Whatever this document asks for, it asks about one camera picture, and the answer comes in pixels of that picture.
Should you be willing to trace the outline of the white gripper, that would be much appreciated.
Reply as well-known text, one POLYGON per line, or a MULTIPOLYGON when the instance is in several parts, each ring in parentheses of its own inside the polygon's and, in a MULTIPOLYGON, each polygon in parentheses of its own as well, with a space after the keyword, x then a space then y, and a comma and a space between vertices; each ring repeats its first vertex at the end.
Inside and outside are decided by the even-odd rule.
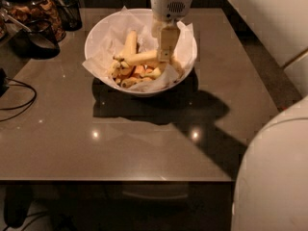
POLYGON ((158 39, 158 60, 168 62, 177 45, 180 29, 177 26, 166 26, 162 29, 161 21, 181 20, 189 12, 193 0, 150 0, 154 14, 151 35, 158 39))

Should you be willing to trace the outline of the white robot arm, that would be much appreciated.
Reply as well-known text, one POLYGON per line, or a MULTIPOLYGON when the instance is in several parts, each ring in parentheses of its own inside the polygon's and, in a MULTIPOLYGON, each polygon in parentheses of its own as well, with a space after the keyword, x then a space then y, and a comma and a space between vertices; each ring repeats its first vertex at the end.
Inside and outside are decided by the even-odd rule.
POLYGON ((200 147, 234 179, 198 188, 203 207, 187 231, 307 231, 307 100, 280 114, 271 102, 259 91, 234 108, 198 97, 194 86, 167 93, 160 120, 198 132, 200 147))

